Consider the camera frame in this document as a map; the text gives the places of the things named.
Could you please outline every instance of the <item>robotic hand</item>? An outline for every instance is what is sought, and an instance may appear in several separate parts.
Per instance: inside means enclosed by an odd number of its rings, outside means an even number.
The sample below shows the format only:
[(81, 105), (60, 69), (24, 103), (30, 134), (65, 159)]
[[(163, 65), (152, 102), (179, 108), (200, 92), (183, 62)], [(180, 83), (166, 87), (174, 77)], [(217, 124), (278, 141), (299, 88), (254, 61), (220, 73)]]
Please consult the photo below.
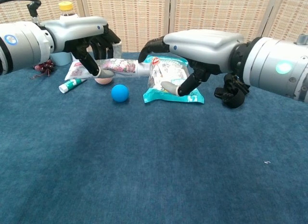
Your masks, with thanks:
[[(0, 0), (0, 3), (12, 0)], [(87, 52), (93, 49), (94, 58), (113, 58), (113, 46), (121, 39), (101, 17), (81, 17), (66, 20), (39, 22), (36, 9), (39, 0), (28, 5), (33, 22), (0, 24), (0, 75), (24, 67), (46, 62), (51, 53), (71, 52), (94, 76), (112, 77), (101, 70)]]
[[(233, 95), (226, 93), (224, 98), (230, 105), (239, 94), (244, 97), (249, 86), (308, 102), (308, 35), (300, 35), (294, 43), (261, 37), (248, 43), (243, 40), (238, 33), (184, 30), (148, 41), (138, 61), (143, 62), (150, 53), (168, 52), (187, 59), (193, 73), (180, 86), (162, 82), (177, 96), (188, 95), (211, 74), (228, 73), (225, 83), (237, 83), (237, 87), (231, 87)], [(231, 106), (238, 107), (242, 102)]]

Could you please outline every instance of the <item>blue carpet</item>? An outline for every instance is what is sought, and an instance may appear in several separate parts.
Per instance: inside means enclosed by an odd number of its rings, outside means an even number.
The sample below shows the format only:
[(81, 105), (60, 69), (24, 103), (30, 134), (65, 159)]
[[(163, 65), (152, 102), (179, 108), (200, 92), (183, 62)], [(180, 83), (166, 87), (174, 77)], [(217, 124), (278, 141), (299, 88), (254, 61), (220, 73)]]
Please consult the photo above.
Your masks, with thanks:
[(0, 77), (1, 224), (308, 223), (307, 104), (251, 88), (228, 109), (223, 75), (204, 105), (144, 104), (147, 78), (62, 94), (68, 67)]

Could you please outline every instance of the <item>plastic packaging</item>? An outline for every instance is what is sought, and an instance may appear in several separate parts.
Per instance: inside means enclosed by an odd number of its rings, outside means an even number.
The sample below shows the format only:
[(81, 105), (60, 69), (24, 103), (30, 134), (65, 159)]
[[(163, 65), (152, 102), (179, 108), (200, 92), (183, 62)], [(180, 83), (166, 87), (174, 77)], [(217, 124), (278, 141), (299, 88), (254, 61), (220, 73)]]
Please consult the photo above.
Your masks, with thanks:
[(204, 97), (198, 89), (194, 89), (187, 96), (176, 96), (167, 92), (161, 82), (167, 81), (175, 85), (181, 85), (189, 76), (188, 62), (182, 58), (148, 56), (145, 63), (150, 63), (149, 89), (143, 95), (145, 103), (154, 100), (173, 102), (196, 102), (204, 104)]
[[(70, 1), (62, 1), (59, 3), (60, 9), (60, 20), (66, 20), (71, 18), (78, 18), (78, 14), (74, 12), (73, 3)], [(57, 66), (64, 66), (69, 64), (72, 60), (75, 61), (76, 58), (71, 53), (60, 52), (52, 53), (51, 59)]]
[(96, 63), (101, 69), (100, 75), (93, 76), (79, 61), (74, 61), (68, 70), (65, 80), (150, 76), (150, 64), (138, 63), (138, 60), (113, 58), (96, 60)]
[(77, 87), (79, 84), (83, 83), (86, 81), (86, 79), (70, 79), (68, 82), (62, 84), (59, 86), (59, 90), (62, 93), (66, 93), (73, 88)]

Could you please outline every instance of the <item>yellow bottle cap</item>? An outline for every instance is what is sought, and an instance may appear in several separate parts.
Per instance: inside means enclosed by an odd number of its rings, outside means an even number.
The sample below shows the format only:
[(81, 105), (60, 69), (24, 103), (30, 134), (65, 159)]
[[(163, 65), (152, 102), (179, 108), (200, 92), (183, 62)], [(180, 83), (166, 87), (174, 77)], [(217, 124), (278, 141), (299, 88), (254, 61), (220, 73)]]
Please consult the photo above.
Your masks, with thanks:
[(71, 11), (73, 9), (73, 3), (71, 1), (62, 1), (59, 3), (61, 11)]

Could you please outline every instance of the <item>black cable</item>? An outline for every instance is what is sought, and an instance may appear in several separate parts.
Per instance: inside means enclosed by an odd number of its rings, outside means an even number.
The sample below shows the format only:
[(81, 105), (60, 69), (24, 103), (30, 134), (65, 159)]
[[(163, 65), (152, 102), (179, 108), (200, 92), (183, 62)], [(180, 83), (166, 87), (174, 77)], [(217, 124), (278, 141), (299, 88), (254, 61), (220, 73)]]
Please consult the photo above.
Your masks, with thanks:
[(10, 1), (32, 1), (30, 4), (27, 5), (31, 17), (38, 16), (37, 9), (42, 4), (40, 0), (0, 0), (0, 4)]

